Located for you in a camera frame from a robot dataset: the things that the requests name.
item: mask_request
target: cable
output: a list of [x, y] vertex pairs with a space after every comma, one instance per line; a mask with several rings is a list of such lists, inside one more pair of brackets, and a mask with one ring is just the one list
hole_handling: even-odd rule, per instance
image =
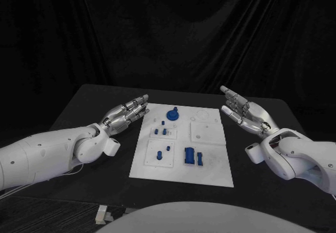
[[[76, 174], [81, 170], [82, 170], [82, 167], [81, 167], [81, 169], [76, 171], [76, 172], [73, 172], [73, 173], [65, 173], [65, 174], [62, 174], [62, 175], [59, 175], [59, 176], [68, 176], [68, 175], [73, 175], [73, 174]], [[4, 193], [1, 196], [0, 196], [0, 200], [3, 199], [3, 198], [6, 198], [7, 196], [10, 196], [11, 194], [14, 194], [16, 192], [19, 192], [20, 190], [23, 190], [24, 188], [27, 188], [30, 185], [33, 185], [35, 183], [32, 183], [32, 184], [26, 184], [26, 185], [22, 185], [22, 186], [19, 186], [19, 187], [16, 187], [14, 189], [11, 189], [7, 193]]]

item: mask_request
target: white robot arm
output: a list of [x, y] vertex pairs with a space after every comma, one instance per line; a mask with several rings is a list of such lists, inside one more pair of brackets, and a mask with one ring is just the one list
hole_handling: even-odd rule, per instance
[[336, 195], [336, 143], [314, 142], [291, 129], [280, 129], [268, 112], [225, 86], [228, 99], [222, 112], [262, 142], [245, 148], [255, 164], [265, 161], [272, 172], [284, 179], [301, 178], [324, 192]]
[[114, 156], [120, 143], [110, 136], [147, 114], [148, 95], [117, 106], [99, 124], [39, 133], [0, 149], [0, 190], [37, 183], [91, 163], [102, 152]]

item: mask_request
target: robotic hand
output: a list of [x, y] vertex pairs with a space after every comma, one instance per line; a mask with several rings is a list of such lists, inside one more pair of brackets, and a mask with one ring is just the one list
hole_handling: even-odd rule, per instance
[[148, 113], [147, 99], [144, 95], [118, 105], [98, 124], [39, 133], [0, 148], [0, 191], [60, 176], [97, 160], [102, 152], [114, 156], [120, 143], [110, 136]]
[[284, 179], [301, 178], [324, 192], [336, 195], [336, 143], [314, 142], [291, 129], [280, 129], [265, 109], [225, 86], [228, 99], [222, 112], [262, 142], [245, 148], [255, 164], [265, 161]]

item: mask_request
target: table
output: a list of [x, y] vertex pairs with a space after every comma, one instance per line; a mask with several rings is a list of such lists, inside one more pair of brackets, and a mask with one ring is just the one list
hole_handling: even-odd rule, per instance
[[[223, 95], [144, 90], [86, 84], [75, 94], [50, 130], [75, 128], [98, 122], [105, 112], [133, 98], [148, 94], [148, 102], [221, 108]], [[283, 100], [249, 98], [271, 114], [278, 127], [303, 128]], [[17, 192], [17, 196], [91, 202], [144, 208], [176, 201], [235, 205], [274, 215], [303, 226], [336, 226], [336, 201], [310, 182], [283, 180], [265, 163], [254, 164], [244, 148], [259, 138], [241, 129], [221, 113], [234, 188], [128, 178], [143, 119], [115, 135], [121, 147], [115, 157], [102, 155], [71, 176], [53, 178]]]

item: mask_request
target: black backdrop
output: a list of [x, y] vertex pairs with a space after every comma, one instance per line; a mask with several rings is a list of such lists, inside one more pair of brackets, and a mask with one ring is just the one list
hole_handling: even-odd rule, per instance
[[332, 1], [0, 2], [0, 146], [46, 131], [85, 83], [280, 98], [336, 141]]

